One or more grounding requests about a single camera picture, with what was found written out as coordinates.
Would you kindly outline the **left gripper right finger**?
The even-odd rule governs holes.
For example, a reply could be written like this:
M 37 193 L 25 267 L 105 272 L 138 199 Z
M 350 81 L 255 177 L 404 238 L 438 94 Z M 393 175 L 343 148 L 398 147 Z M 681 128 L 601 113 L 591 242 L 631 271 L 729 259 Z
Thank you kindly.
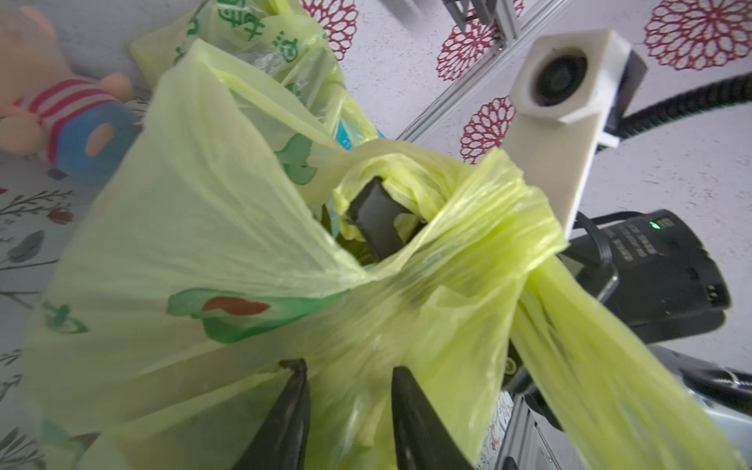
M 393 370 L 391 400 L 399 470 L 472 469 L 405 366 Z

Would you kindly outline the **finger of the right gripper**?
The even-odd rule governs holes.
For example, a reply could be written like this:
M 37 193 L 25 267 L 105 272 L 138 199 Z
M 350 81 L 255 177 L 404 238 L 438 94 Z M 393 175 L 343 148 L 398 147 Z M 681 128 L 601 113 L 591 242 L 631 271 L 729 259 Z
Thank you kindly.
M 356 195 L 347 215 L 348 222 L 363 236 L 374 262 L 381 262 L 399 252 L 426 226 L 426 221 L 417 219 L 407 239 L 401 238 L 396 220 L 401 215 L 412 213 L 390 196 L 381 177 L 374 177 Z

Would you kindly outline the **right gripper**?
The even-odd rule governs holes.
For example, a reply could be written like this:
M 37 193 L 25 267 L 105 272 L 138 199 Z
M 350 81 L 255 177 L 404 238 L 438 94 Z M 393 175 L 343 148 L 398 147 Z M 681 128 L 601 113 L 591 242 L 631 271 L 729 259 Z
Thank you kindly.
M 597 301 L 606 303 L 616 291 L 619 274 L 612 258 L 603 260 L 597 242 L 578 237 L 559 255 L 577 282 Z

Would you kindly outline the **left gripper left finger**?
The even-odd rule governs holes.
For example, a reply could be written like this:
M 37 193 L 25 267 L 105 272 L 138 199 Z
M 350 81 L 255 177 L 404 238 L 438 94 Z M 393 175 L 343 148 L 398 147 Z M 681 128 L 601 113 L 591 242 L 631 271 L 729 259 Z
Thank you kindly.
M 279 365 L 290 369 L 292 376 L 233 470 L 301 470 L 305 466 L 311 425 L 307 364 L 298 358 L 282 360 Z

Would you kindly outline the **green avocado plastic bag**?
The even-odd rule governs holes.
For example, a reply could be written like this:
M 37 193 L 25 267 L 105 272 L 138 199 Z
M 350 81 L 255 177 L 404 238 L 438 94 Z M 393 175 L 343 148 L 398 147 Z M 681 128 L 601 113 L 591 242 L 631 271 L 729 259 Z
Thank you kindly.
M 374 262 L 374 177 L 411 210 Z M 591 469 L 741 469 L 725 433 L 562 264 L 542 191 L 377 139 L 346 150 L 276 80 L 204 41 L 62 254 L 23 348 L 51 469 L 228 469 L 302 358 L 309 469 L 393 469 L 391 377 L 479 456 L 515 346 Z
M 350 94 L 330 34 L 299 1 L 204 1 L 171 25 L 131 42 L 150 88 L 197 40 L 271 76 L 345 148 L 383 134 Z

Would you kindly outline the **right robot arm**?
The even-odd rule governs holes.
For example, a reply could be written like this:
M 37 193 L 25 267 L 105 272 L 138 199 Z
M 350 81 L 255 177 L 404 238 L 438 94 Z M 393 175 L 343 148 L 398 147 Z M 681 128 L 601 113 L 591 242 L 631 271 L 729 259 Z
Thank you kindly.
M 394 222 L 411 210 L 373 178 L 347 211 L 349 221 L 364 229 L 366 245 L 376 260 L 395 254 L 407 242 Z M 574 262 L 576 280 L 605 304 L 649 346 L 674 378 L 727 433 L 751 469 L 751 373 L 680 354 L 656 343 L 712 332 L 726 320 L 730 293 L 718 266 L 689 226 L 667 210 L 619 211 L 589 219 L 575 218 L 575 238 L 563 260 Z M 532 412 L 561 431 L 521 356 L 509 347 L 503 390 L 519 399 L 499 452 L 497 469 L 534 469 L 544 464 L 544 438 L 534 435 Z

